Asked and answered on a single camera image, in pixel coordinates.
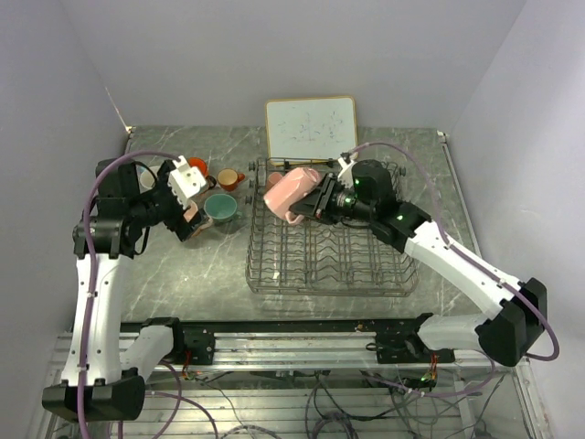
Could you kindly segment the pale pink gradient mug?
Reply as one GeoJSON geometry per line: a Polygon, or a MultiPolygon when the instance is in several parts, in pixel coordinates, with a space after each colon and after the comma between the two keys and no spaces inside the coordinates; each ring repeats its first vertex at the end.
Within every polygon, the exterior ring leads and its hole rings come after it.
{"type": "Polygon", "coordinates": [[[190,204],[189,209],[184,214],[184,219],[193,228],[188,238],[196,237],[213,225],[213,219],[196,202],[190,204]]]}

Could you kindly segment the light blue mug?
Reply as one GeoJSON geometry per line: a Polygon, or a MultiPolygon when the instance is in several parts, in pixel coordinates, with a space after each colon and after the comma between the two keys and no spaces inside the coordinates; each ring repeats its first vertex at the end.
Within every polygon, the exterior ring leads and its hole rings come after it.
{"type": "Polygon", "coordinates": [[[159,166],[151,166],[141,171],[139,176],[139,184],[142,188],[142,191],[150,190],[154,187],[158,170],[159,166]]]}

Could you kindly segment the pink faceted mug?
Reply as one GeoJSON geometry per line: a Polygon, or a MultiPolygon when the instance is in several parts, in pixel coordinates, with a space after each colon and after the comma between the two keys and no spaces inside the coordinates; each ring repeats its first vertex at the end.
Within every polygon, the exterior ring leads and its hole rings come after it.
{"type": "Polygon", "coordinates": [[[283,176],[264,195],[266,207],[279,219],[296,226],[304,216],[294,214],[291,207],[313,191],[322,181],[322,175],[310,167],[296,167],[283,176]]]}

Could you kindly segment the large orange mug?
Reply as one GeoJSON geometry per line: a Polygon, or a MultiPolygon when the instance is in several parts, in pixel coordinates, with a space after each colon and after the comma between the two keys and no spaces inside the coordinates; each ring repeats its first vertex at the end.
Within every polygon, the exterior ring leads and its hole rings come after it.
{"type": "Polygon", "coordinates": [[[207,181],[207,187],[213,189],[217,185],[217,180],[209,174],[207,163],[199,157],[189,157],[187,162],[191,167],[197,168],[207,181]]]}

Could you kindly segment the mint green cup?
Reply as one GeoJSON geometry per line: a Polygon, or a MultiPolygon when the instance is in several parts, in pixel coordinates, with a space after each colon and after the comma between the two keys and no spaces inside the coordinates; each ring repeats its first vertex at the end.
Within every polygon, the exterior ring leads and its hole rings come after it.
{"type": "Polygon", "coordinates": [[[239,219],[238,201],[228,194],[215,194],[206,199],[204,211],[214,224],[223,224],[239,219]]]}

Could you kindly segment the small orange cup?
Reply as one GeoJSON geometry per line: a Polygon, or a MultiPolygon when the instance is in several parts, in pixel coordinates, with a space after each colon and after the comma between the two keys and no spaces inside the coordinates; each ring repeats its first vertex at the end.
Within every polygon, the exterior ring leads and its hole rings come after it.
{"type": "Polygon", "coordinates": [[[245,179],[245,175],[232,168],[224,168],[217,174],[217,182],[221,188],[228,192],[234,191],[245,179]]]}

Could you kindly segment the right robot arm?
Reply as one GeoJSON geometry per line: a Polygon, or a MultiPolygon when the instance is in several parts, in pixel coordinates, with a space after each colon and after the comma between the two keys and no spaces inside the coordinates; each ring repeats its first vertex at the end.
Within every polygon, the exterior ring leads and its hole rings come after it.
{"type": "Polygon", "coordinates": [[[290,211],[323,224],[362,223],[379,241],[430,267],[479,308],[477,315],[425,317],[402,341],[413,361],[441,349],[472,349],[514,367],[545,332],[546,286],[500,271],[442,233],[428,213],[399,199],[390,172],[377,160],[327,174],[290,211]]]}

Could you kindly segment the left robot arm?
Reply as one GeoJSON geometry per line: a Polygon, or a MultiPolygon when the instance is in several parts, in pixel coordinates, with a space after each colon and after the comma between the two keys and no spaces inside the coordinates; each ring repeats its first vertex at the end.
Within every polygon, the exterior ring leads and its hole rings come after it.
{"type": "Polygon", "coordinates": [[[136,243],[159,223],[180,241],[188,240],[203,220],[186,219],[186,212],[207,187],[202,172],[183,156],[163,153],[153,187],[142,191],[136,157],[130,153],[99,163],[72,233],[78,275],[72,339],[60,382],[43,390],[42,406],[81,428],[135,420],[154,369],[186,354],[176,317],[147,320],[131,346],[120,350],[122,293],[126,272],[140,255],[136,243]]]}

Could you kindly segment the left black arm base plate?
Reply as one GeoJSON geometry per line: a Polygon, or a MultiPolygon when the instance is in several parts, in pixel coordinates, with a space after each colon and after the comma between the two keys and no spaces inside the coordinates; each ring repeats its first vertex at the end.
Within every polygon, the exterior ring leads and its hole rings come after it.
{"type": "Polygon", "coordinates": [[[173,347],[168,358],[176,364],[209,366],[213,363],[216,337],[207,325],[177,320],[171,325],[173,347]]]}

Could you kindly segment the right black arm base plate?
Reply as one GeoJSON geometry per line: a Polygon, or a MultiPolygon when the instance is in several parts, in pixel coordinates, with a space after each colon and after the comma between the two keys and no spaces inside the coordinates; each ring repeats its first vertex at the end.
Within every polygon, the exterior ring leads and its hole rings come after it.
{"type": "Polygon", "coordinates": [[[366,350],[376,354],[378,364],[430,363],[433,355],[439,363],[453,363],[452,349],[432,350],[418,336],[421,325],[431,316],[432,313],[423,313],[413,318],[367,320],[363,329],[375,335],[374,341],[366,344],[366,350]]]}

